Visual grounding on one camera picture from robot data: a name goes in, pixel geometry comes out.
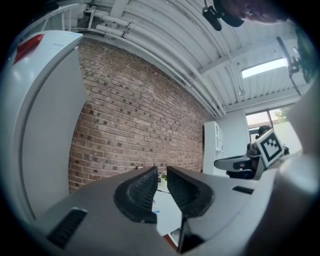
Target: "ceiling beam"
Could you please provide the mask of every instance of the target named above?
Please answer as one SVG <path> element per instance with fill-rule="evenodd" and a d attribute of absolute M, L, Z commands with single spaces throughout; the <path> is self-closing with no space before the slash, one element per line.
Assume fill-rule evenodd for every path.
<path fill-rule="evenodd" d="M 303 95 L 304 93 L 307 92 L 309 86 L 304 85 L 304 86 L 299 86 L 298 89 Z M 247 108 L 252 108 L 257 105 L 264 105 L 264 108 L 270 108 L 266 104 L 272 104 L 273 102 L 278 102 L 281 105 L 281 101 L 285 102 L 287 100 L 293 100 L 293 102 L 298 101 L 300 97 L 298 96 L 296 90 L 294 88 L 271 93 L 265 96 L 241 101 L 239 103 L 235 103 L 229 106 L 226 106 L 225 110 L 226 112 L 231 112 L 235 110 L 240 110 L 240 109 L 247 109 Z"/>
<path fill-rule="evenodd" d="M 114 1 L 114 4 L 113 4 L 111 12 L 110 12 L 110 16 L 115 17 L 115 18 L 121 18 L 128 2 L 129 2 L 129 0 L 116 0 L 116 1 Z M 113 29 L 116 29 L 118 26 L 118 24 L 115 24 L 112 22 L 108 22 L 108 23 L 110 23 L 110 24 L 108 24 L 108 26 L 109 27 L 111 26 Z"/>
<path fill-rule="evenodd" d="M 289 40 L 295 40 L 297 36 L 295 34 L 288 34 L 288 35 L 282 35 L 281 39 L 283 42 L 289 41 Z M 230 52 L 231 59 L 234 61 L 237 58 L 243 57 L 244 55 L 254 52 L 257 50 L 260 50 L 261 48 L 269 47 L 270 45 L 278 44 L 275 37 L 256 42 L 253 44 L 250 44 L 248 46 L 245 46 L 243 48 L 240 48 L 238 50 Z M 208 75 L 209 73 L 215 71 L 216 69 L 226 67 L 230 65 L 232 62 L 228 55 L 223 56 L 210 64 L 204 66 L 199 70 L 199 73 L 202 75 Z"/>

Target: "ceiling light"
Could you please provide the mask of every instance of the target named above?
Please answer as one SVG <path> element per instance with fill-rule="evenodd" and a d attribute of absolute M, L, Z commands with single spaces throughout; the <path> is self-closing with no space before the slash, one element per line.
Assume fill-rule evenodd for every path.
<path fill-rule="evenodd" d="M 268 61 L 259 65 L 255 65 L 241 71 L 242 78 L 248 78 L 256 74 L 260 74 L 265 71 L 274 70 L 281 67 L 287 67 L 288 62 L 286 58 L 280 58 L 272 61 Z"/>

